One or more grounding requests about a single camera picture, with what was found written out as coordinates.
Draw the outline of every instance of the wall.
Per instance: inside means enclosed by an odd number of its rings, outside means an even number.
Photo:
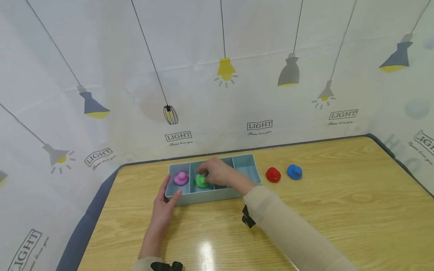
[[[130,162],[373,133],[434,193],[429,2],[1,0],[1,269],[54,270]]]

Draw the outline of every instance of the blue lamp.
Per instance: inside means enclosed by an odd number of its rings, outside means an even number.
[[[395,72],[410,66],[408,62],[408,48],[413,44],[413,34],[407,34],[398,43],[396,51],[379,67],[383,72]]]
[[[98,103],[92,93],[88,92],[83,86],[78,85],[77,90],[80,96],[84,98],[84,114],[91,118],[105,118],[110,113],[110,110]]]

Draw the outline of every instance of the blue rubber duck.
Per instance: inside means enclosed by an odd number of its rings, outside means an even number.
[[[303,171],[301,167],[296,165],[289,165],[288,169],[286,170],[286,173],[288,173],[288,176],[294,180],[299,180],[303,176]]]

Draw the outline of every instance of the gray lamp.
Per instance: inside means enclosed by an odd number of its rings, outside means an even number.
[[[56,150],[52,146],[50,146],[50,144],[45,144],[42,148],[50,155],[51,166],[54,166],[54,164],[56,163],[63,163],[66,161],[66,155],[69,151]]]
[[[288,87],[296,85],[300,81],[300,70],[297,65],[298,57],[295,53],[290,53],[286,59],[286,66],[283,67],[277,85],[279,87]]]
[[[315,101],[312,101],[312,103],[316,103],[315,108],[317,108],[318,105],[319,105],[318,101],[327,101],[327,106],[329,106],[330,103],[329,103],[328,100],[329,99],[331,99],[331,100],[335,100],[336,99],[334,97],[335,95],[333,94],[333,92],[332,92],[332,90],[330,88],[331,85],[332,85],[332,81],[328,80],[327,84],[325,85],[324,90],[319,94],[318,98]]]
[[[4,184],[3,181],[5,181],[7,178],[7,174],[0,170],[0,186]]]

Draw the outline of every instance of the lamp cord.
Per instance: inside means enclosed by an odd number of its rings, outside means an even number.
[[[224,43],[224,26],[223,26],[223,4],[221,3],[221,0],[220,0],[220,12],[221,12],[221,30],[223,32],[223,53],[224,53],[224,58],[226,58],[226,45]]]
[[[336,68],[336,64],[338,63],[339,54],[341,53],[342,46],[344,45],[345,36],[347,34],[348,27],[350,26],[351,18],[352,18],[352,15],[354,14],[354,9],[355,9],[356,4],[357,4],[357,0],[354,0],[353,8],[352,8],[351,15],[350,15],[350,20],[348,20],[347,28],[345,29],[344,36],[342,37],[342,42],[341,42],[341,45],[339,46],[338,55],[336,56],[335,64],[333,65],[333,71],[332,71],[332,75],[330,76],[330,80],[332,80],[333,74],[335,73],[335,68]]]
[[[299,14],[299,22],[298,22],[298,24],[297,24],[296,40],[295,40],[295,42],[294,42],[294,50],[293,50],[293,53],[296,52],[297,36],[298,36],[298,30],[299,30],[299,27],[300,27],[300,20],[301,20],[301,11],[302,11],[302,9],[303,9],[303,0],[301,0],[300,14]]]
[[[416,26],[418,25],[419,21],[422,18],[422,15],[424,14],[424,12],[427,10],[428,5],[431,3],[431,0],[428,1],[427,5],[422,9],[421,13],[419,14],[418,20],[416,21],[416,23],[414,24],[413,29],[411,30],[410,34],[413,34],[414,29],[416,28]]]
[[[22,123],[17,117],[15,117],[14,114],[12,114],[11,111],[9,111],[6,107],[4,107],[3,104],[0,103],[0,106],[3,107],[3,109],[9,113],[16,121],[18,121],[19,124],[21,124],[24,128],[26,128],[34,137],[37,138],[37,140],[41,141],[42,144],[46,145],[44,141],[42,141],[42,139],[40,139],[35,133],[33,133],[29,128],[27,128],[26,125],[24,125],[24,123]]]
[[[66,61],[65,57],[63,56],[62,52],[60,51],[59,47],[57,46],[56,42],[54,41],[53,37],[50,35],[50,33],[48,32],[47,28],[45,27],[45,25],[42,23],[41,19],[39,18],[38,14],[36,14],[36,11],[33,9],[33,7],[30,5],[29,1],[26,0],[27,4],[29,5],[30,9],[33,11],[33,13],[35,14],[36,18],[38,19],[38,21],[41,23],[42,27],[45,29],[45,32],[47,33],[48,37],[50,37],[50,40],[53,42],[54,46],[57,48],[57,51],[59,51],[59,54],[61,55],[61,57],[63,58],[63,60],[65,61],[66,65],[68,66],[69,70],[71,71],[72,75],[74,76],[74,78],[77,81],[77,84],[80,84],[80,81],[77,79],[77,76],[75,75],[75,73],[72,71],[71,66],[69,66],[68,62]]]
[[[158,79],[158,83],[160,84],[161,92],[163,93],[163,97],[164,97],[164,100],[166,101],[166,105],[169,106],[169,104],[167,103],[166,95],[164,94],[164,91],[163,91],[163,85],[161,84],[160,77],[158,76],[157,68],[155,67],[154,59],[152,58],[151,51],[149,50],[148,42],[146,41],[145,33],[143,32],[143,28],[141,26],[140,19],[138,18],[137,10],[135,9],[133,0],[131,0],[131,4],[133,5],[134,13],[136,14],[138,25],[140,26],[141,34],[143,35],[143,39],[145,40],[145,44],[146,44],[146,48],[148,49],[149,56],[151,57],[151,61],[152,61],[152,65],[154,66],[155,74],[157,74],[157,79]]]

